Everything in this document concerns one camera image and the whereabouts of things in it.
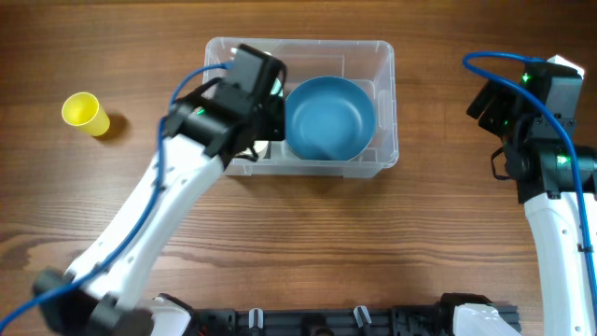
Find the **mint green bowl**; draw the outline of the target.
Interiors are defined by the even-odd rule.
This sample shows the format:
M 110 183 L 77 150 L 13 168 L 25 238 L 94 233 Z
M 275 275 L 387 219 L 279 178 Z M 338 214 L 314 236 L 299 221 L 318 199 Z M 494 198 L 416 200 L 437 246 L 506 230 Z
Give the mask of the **mint green bowl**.
M 274 80 L 274 84 L 271 88 L 271 95 L 273 96 L 279 96 L 279 97 L 283 97 L 284 96 L 284 87 L 283 84 L 281 82 L 281 80 L 279 78 L 276 78 Z

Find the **yellow cup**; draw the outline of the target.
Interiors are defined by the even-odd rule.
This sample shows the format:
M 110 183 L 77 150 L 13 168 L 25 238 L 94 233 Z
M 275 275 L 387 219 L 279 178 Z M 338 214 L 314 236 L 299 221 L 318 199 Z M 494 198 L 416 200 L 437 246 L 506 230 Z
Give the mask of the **yellow cup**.
M 110 119 L 104 108 L 89 92 L 71 95 L 62 105 L 62 119 L 90 136 L 101 136 L 110 127 Z

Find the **pink cup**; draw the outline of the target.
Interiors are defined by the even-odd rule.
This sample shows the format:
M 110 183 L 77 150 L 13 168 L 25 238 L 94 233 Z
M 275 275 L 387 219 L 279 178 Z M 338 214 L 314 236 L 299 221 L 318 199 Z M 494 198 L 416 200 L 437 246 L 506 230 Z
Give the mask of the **pink cup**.
M 256 154 L 258 155 L 258 157 L 260 159 L 263 159 L 267 152 L 268 152 L 268 147 L 270 145 L 269 141 L 255 141 L 253 144 L 253 149 L 255 150 Z M 248 147 L 246 150 L 244 150 L 243 152 L 241 152 L 241 155 L 247 155 L 249 157 L 251 157 L 253 155 L 251 149 Z

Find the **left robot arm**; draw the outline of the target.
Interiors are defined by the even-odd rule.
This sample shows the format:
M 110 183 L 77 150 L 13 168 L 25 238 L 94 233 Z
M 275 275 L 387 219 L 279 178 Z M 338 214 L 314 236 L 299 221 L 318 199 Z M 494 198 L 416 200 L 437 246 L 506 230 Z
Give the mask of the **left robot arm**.
M 143 291 L 163 247 L 231 160 L 257 160 L 258 140 L 284 137 L 285 64 L 240 45 L 230 63 L 189 94 L 176 92 L 158 126 L 157 152 L 100 237 L 64 272 L 33 286 L 50 330 L 61 335 L 188 335 L 190 307 Z

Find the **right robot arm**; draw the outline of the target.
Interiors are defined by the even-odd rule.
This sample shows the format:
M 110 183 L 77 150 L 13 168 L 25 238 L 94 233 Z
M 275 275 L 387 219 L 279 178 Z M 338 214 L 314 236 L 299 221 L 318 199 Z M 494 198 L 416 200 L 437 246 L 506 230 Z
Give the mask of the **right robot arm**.
M 596 151 L 572 137 L 585 71 L 555 55 L 548 60 L 501 53 L 524 64 L 521 82 L 489 73 L 467 109 L 496 135 L 505 180 L 517 186 L 535 242 L 547 335 L 596 332 Z

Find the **clear plastic storage bin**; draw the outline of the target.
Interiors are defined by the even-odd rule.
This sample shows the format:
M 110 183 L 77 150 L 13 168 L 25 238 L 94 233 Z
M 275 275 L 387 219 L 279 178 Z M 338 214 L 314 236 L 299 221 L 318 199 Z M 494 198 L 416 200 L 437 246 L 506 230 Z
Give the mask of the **clear plastic storage bin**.
M 396 120 L 395 53 L 381 40 L 316 40 L 215 37 L 204 51 L 206 65 L 230 61 L 246 44 L 281 60 L 288 68 L 284 94 L 313 77 L 351 80 L 375 107 L 376 128 L 368 147 L 349 161 L 303 160 L 284 141 L 268 144 L 257 162 L 233 160 L 227 175 L 336 175 L 372 178 L 399 158 Z

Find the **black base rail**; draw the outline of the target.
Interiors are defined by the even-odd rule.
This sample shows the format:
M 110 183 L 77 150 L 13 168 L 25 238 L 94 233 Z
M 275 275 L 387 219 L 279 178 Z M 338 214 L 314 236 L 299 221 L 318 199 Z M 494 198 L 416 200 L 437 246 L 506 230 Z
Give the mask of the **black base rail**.
M 450 335 L 447 319 L 438 308 L 395 306 L 370 309 L 370 320 L 359 322 L 353 309 L 257 311 L 202 309 L 194 312 L 192 335 Z

